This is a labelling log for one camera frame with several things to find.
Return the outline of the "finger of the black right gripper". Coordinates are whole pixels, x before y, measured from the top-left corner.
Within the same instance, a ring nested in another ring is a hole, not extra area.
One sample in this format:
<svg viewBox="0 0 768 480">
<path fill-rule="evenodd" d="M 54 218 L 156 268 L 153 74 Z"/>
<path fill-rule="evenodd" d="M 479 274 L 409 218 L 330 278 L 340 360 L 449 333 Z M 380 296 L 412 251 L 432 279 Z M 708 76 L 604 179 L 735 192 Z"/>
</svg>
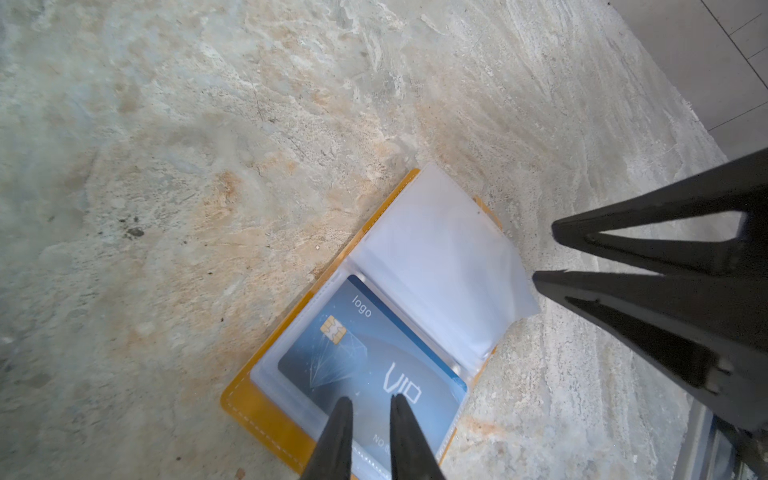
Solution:
<svg viewBox="0 0 768 480">
<path fill-rule="evenodd" d="M 537 271 L 533 282 L 719 417 L 766 428 L 766 280 Z"/>
<path fill-rule="evenodd" d="M 767 152 L 552 225 L 561 245 L 661 274 L 767 275 Z"/>
</svg>

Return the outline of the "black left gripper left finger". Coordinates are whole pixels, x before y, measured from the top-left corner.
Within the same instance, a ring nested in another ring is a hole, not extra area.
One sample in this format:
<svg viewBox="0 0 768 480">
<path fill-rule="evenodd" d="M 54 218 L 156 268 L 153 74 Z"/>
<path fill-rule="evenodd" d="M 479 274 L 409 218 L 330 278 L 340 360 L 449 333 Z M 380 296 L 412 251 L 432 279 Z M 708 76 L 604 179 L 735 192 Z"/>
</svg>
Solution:
<svg viewBox="0 0 768 480">
<path fill-rule="evenodd" d="M 353 404 L 341 397 L 335 404 L 300 480 L 350 480 Z"/>
</svg>

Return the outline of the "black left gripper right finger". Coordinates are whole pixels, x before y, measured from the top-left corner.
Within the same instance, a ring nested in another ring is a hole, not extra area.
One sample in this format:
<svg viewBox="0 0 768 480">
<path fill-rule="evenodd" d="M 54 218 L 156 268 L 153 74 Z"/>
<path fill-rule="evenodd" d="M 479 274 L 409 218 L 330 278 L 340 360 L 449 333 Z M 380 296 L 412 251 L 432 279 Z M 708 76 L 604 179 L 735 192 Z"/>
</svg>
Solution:
<svg viewBox="0 0 768 480">
<path fill-rule="evenodd" d="M 389 439 L 393 480 L 445 480 L 403 394 L 391 398 Z"/>
</svg>

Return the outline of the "yellow leather card holder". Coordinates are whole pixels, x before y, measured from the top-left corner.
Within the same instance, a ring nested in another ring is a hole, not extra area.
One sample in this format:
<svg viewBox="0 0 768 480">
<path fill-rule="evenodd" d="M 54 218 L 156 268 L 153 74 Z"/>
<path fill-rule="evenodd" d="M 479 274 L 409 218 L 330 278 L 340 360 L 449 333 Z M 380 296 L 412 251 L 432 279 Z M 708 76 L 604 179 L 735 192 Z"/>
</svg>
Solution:
<svg viewBox="0 0 768 480">
<path fill-rule="evenodd" d="M 335 404 L 348 398 L 351 472 L 387 479 L 391 399 L 407 399 L 441 459 L 506 331 L 538 310 L 493 215 L 432 163 L 398 185 L 220 403 L 300 472 Z"/>
</svg>

